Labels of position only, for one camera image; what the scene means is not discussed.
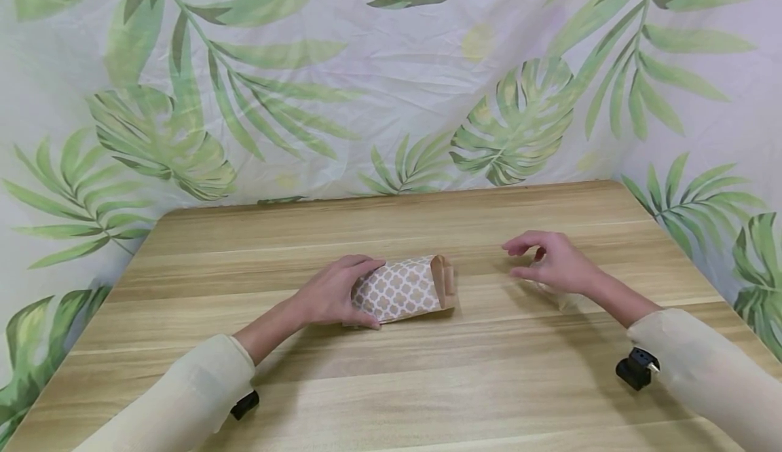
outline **sleeve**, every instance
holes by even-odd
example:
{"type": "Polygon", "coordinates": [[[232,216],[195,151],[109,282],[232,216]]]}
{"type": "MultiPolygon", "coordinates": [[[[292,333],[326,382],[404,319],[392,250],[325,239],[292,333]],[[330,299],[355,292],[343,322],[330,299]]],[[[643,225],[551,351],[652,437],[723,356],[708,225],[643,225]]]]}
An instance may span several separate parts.
{"type": "Polygon", "coordinates": [[[220,430],[252,392],[255,366],[232,337],[217,335],[171,364],[138,400],[74,452],[184,452],[220,430]]]}
{"type": "Polygon", "coordinates": [[[780,451],[782,383],[682,309],[638,320],[628,337],[660,362],[660,383],[747,452],[780,451]]]}

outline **wood grain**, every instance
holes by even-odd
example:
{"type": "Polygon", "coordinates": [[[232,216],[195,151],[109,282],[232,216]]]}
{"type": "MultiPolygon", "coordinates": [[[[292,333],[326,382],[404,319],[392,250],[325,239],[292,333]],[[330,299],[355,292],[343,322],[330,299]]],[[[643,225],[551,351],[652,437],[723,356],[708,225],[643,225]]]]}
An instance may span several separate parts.
{"type": "Polygon", "coordinates": [[[682,307],[775,377],[782,366],[622,185],[611,181],[171,212],[12,438],[70,451],[215,333],[232,333],[346,253],[443,253],[460,307],[381,332],[308,328],[261,366],[261,405],[201,451],[738,451],[658,385],[614,376],[623,330],[564,315],[499,245],[566,232],[604,270],[682,307]]]}

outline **left hand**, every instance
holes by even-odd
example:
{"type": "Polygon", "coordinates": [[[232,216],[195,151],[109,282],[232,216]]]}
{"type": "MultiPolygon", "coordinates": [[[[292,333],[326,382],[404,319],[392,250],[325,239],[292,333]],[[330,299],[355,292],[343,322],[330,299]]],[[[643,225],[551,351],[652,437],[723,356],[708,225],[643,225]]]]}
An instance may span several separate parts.
{"type": "Polygon", "coordinates": [[[310,324],[343,323],[380,329],[377,318],[353,306],[350,292],[361,276],[385,264],[386,261],[366,255],[346,255],[320,269],[294,294],[291,303],[302,311],[310,324]]]}

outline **hand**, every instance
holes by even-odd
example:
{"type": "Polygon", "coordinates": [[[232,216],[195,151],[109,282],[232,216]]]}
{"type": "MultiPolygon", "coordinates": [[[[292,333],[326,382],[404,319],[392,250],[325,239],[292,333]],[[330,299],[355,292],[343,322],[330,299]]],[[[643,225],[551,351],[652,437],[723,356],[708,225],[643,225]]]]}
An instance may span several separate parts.
{"type": "Polygon", "coordinates": [[[321,269],[291,298],[310,324],[343,323],[380,329],[377,318],[356,309],[350,292],[357,279],[385,265],[366,255],[346,255],[321,269]]]}
{"type": "Polygon", "coordinates": [[[560,293],[586,294],[607,276],[572,245],[563,233],[526,231],[503,244],[510,256],[524,255],[537,246],[531,267],[516,267],[511,276],[541,282],[560,293]]]}

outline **black device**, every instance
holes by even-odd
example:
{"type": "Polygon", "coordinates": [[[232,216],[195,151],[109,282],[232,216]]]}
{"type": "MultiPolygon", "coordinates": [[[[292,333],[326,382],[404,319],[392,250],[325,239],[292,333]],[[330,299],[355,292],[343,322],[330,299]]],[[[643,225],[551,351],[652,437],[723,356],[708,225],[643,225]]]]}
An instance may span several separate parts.
{"type": "Polygon", "coordinates": [[[259,402],[261,402],[261,397],[258,396],[258,391],[253,390],[250,394],[244,396],[236,403],[236,405],[234,405],[234,407],[231,408],[231,415],[233,415],[237,420],[241,420],[242,417],[247,415],[250,410],[258,406],[259,402]]]}
{"type": "Polygon", "coordinates": [[[654,355],[646,350],[633,347],[631,354],[616,365],[616,375],[636,391],[644,389],[652,383],[652,369],[659,370],[660,363],[654,355]]]}

